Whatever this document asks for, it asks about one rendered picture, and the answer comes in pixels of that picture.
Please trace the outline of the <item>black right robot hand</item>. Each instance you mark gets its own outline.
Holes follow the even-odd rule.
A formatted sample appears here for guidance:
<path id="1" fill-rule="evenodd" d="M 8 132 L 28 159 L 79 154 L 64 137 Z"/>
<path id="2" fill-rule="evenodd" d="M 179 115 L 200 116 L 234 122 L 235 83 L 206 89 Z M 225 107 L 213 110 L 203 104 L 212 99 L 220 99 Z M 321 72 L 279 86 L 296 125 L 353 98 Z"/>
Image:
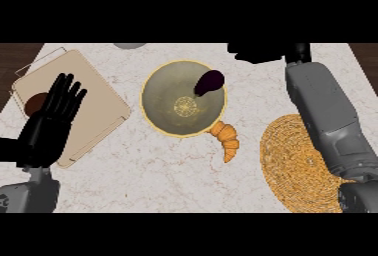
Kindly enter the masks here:
<path id="1" fill-rule="evenodd" d="M 284 47 L 271 43 L 229 43 L 228 52 L 237 60 L 253 64 L 281 60 L 285 55 Z"/>

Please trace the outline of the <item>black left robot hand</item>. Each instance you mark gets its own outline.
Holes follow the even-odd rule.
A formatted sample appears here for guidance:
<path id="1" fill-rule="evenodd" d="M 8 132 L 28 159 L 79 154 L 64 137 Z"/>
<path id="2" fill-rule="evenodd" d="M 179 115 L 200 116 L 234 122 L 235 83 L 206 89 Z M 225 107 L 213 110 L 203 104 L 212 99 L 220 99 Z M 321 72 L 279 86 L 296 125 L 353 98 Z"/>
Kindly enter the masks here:
<path id="1" fill-rule="evenodd" d="M 58 161 L 86 94 L 82 83 L 74 82 L 74 75 L 61 73 L 20 137 L 0 137 L 0 162 L 15 162 L 18 168 L 48 168 Z"/>

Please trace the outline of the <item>dark purple eggplant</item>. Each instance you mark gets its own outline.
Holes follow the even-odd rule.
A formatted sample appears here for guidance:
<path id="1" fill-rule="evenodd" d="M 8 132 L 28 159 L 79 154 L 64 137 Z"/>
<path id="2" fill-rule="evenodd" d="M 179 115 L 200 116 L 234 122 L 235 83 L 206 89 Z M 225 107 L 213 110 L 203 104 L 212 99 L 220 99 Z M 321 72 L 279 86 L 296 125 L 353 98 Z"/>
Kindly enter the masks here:
<path id="1" fill-rule="evenodd" d="M 216 91 L 225 84 L 225 75 L 219 70 L 210 70 L 200 78 L 194 93 L 198 97 L 204 96 L 210 91 Z"/>

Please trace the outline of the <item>grey yellow-rimmed bowl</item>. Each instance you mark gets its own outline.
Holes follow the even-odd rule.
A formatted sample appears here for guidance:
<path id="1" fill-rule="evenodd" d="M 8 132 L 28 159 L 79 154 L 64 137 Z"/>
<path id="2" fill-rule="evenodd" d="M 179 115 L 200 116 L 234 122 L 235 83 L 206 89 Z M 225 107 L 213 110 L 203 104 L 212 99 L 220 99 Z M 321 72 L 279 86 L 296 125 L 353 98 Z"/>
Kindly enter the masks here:
<path id="1" fill-rule="evenodd" d="M 167 136 L 198 136 L 220 121 L 228 102 L 226 88 L 201 97 L 194 93 L 197 82 L 210 70 L 197 61 L 172 61 L 147 79 L 141 108 L 151 126 Z"/>

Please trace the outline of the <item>woven yellow round placemat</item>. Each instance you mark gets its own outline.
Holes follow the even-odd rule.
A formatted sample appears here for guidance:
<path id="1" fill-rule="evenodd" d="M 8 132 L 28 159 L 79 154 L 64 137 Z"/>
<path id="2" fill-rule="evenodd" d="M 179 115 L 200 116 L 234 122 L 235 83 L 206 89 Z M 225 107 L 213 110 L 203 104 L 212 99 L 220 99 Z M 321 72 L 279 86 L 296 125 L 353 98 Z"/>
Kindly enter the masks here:
<path id="1" fill-rule="evenodd" d="M 330 173 L 299 114 L 279 117 L 268 125 L 260 165 L 271 190 L 291 212 L 341 212 L 339 188 L 349 180 Z"/>

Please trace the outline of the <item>brown round disc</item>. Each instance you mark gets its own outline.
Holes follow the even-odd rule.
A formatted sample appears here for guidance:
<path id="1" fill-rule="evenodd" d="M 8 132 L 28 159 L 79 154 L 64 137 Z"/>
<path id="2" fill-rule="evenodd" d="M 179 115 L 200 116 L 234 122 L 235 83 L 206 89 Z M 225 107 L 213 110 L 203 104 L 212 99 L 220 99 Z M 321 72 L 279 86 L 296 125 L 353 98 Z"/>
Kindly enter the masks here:
<path id="1" fill-rule="evenodd" d="M 42 92 L 28 99 L 24 107 L 24 112 L 27 116 L 31 116 L 40 110 L 46 97 L 48 93 Z"/>

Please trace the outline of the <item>beige cutting board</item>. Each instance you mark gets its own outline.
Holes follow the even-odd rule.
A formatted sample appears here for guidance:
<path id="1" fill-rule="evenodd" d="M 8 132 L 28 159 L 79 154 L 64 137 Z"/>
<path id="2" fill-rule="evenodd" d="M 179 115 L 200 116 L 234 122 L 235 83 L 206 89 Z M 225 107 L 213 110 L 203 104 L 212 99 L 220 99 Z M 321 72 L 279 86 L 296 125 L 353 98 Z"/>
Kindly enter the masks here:
<path id="1" fill-rule="evenodd" d="M 87 90 L 74 118 L 68 141 L 58 166 L 68 168 L 111 134 L 130 116 L 130 107 L 79 50 L 59 57 L 23 76 L 12 85 L 21 109 L 28 100 L 48 92 L 56 76 L 73 74 Z"/>

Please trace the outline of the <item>grey round object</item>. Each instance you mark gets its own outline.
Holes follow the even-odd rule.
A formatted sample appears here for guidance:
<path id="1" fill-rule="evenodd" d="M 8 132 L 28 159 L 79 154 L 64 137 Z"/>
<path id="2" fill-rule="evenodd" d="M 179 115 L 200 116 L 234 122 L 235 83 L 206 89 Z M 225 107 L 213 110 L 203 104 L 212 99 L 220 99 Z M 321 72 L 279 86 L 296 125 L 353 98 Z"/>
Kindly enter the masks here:
<path id="1" fill-rule="evenodd" d="M 116 45 L 120 49 L 132 50 L 132 49 L 138 49 L 138 48 L 141 48 L 142 46 L 145 46 L 147 43 L 114 43 L 114 45 Z"/>

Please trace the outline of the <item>orange croissant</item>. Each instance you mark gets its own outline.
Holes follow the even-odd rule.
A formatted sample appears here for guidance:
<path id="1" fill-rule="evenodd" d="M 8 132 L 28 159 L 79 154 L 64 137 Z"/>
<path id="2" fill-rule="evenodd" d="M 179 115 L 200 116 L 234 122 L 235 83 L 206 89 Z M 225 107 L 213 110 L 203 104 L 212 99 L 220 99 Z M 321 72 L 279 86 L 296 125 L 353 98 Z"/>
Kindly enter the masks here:
<path id="1" fill-rule="evenodd" d="M 223 161 L 229 162 L 237 156 L 237 151 L 240 149 L 237 130 L 231 124 L 219 121 L 209 130 L 209 133 L 217 138 L 219 142 L 222 143 L 222 147 L 225 150 Z"/>

